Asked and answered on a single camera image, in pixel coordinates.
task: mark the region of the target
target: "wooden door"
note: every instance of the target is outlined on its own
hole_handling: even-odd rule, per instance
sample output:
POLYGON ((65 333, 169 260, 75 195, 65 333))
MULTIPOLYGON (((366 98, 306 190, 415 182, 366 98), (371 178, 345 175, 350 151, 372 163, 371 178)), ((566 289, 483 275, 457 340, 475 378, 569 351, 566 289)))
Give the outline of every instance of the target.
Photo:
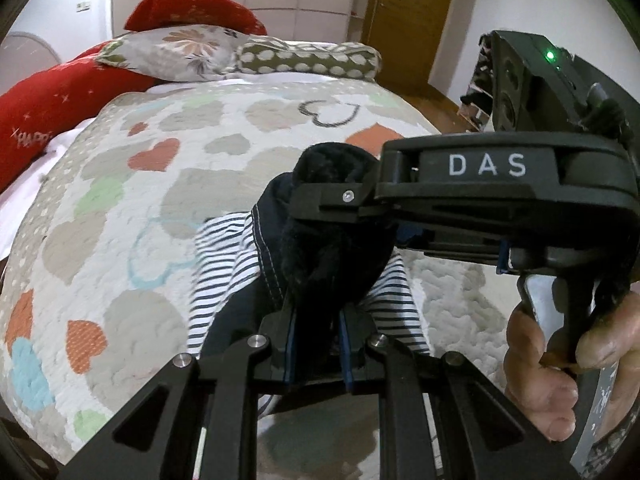
POLYGON ((421 94, 427 84, 451 0, 369 0, 363 42, 382 54, 380 85, 421 94))

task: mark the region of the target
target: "floral pillow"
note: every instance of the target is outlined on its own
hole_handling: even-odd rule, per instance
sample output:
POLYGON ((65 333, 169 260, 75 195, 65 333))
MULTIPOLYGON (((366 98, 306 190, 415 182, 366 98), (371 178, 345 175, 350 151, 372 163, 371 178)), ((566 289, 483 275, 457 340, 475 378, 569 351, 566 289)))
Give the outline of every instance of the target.
POLYGON ((155 28, 110 41, 96 61, 164 81, 216 81, 234 70, 236 50, 247 39, 212 25, 155 28))

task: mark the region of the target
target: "red cushion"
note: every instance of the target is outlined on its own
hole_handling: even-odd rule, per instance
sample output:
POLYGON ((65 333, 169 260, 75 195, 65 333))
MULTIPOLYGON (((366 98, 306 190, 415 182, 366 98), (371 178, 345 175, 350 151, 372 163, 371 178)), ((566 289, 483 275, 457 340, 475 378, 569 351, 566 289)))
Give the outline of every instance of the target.
POLYGON ((38 72, 0 96, 0 192, 50 139, 75 128, 125 92, 143 92, 156 80, 82 57, 38 72))
POLYGON ((107 43, 111 43, 111 41, 113 40, 107 40, 107 41, 103 41, 102 43, 97 44, 96 46, 92 46, 90 49, 85 50, 82 54, 78 54, 75 58, 73 58, 73 60, 76 59, 80 59, 81 57, 87 57, 90 56, 92 54, 98 54, 98 52, 101 51, 101 49, 107 44, 107 43))
POLYGON ((187 23, 217 25, 243 34, 267 34, 254 13, 232 0, 142 0, 124 28, 142 32, 187 23))

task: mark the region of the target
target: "blue strip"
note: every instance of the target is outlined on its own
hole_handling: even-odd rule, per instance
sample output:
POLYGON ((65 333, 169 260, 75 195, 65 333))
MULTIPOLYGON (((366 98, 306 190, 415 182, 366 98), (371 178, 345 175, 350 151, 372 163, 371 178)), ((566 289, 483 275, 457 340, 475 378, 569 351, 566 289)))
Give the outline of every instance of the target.
POLYGON ((396 241, 403 245, 407 243, 411 238, 422 236, 423 228, 415 226, 413 224, 400 222, 398 224, 398 230, 396 231, 396 241))
POLYGON ((500 241, 500 252, 498 253, 498 265, 495 267, 496 274, 507 274, 509 272, 509 249, 511 245, 507 240, 500 241))
POLYGON ((130 248, 129 255, 127 257, 127 274, 133 288, 139 290, 154 290, 155 288, 165 285, 169 277, 174 272, 177 272, 178 270, 189 269, 196 263, 196 258, 185 262, 168 262, 164 267, 164 271, 161 272, 159 276, 151 280, 142 278, 136 272, 136 265, 140 265, 141 267, 145 266, 145 257, 142 255, 138 255, 138 247, 142 243, 142 239, 149 234, 151 228, 154 225, 166 225, 171 223, 187 225, 194 230, 197 230, 200 227, 200 224, 194 224, 193 222, 188 220, 164 220, 162 218, 147 219, 145 226, 136 236, 136 240, 133 242, 133 245, 130 248))
POLYGON ((347 332, 347 320, 344 312, 340 311, 340 367, 342 368, 342 380, 348 392, 353 391, 353 371, 351 370, 351 355, 349 333, 347 332))
POLYGON ((294 370, 296 366, 296 355, 293 353, 296 342, 296 311, 291 314, 291 321, 289 323, 289 334, 287 335, 287 349, 284 359, 284 382, 285 384, 291 384, 294 378, 294 370))

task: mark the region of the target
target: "green heart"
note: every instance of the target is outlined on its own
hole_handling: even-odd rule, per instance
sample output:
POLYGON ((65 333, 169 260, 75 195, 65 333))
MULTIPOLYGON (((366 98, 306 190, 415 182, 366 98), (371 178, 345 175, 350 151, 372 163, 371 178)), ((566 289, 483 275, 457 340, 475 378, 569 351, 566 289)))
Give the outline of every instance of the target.
POLYGON ((201 106, 211 104, 213 101, 217 101, 224 93, 224 91, 212 91, 203 95, 197 95, 196 97, 185 99, 182 104, 182 108, 200 108, 201 106))
POLYGON ((375 94, 370 94, 369 99, 373 102, 373 104, 378 106, 386 106, 389 108, 398 108, 402 102, 404 102, 401 98, 396 97, 395 95, 389 92, 379 92, 375 94))
POLYGON ((82 410, 74 417, 74 431, 80 440, 87 442, 107 423, 108 418, 94 410, 82 410))
POLYGON ((91 188, 76 204, 76 218, 95 211, 107 212, 124 196, 122 182, 116 178, 104 176, 96 178, 91 188))

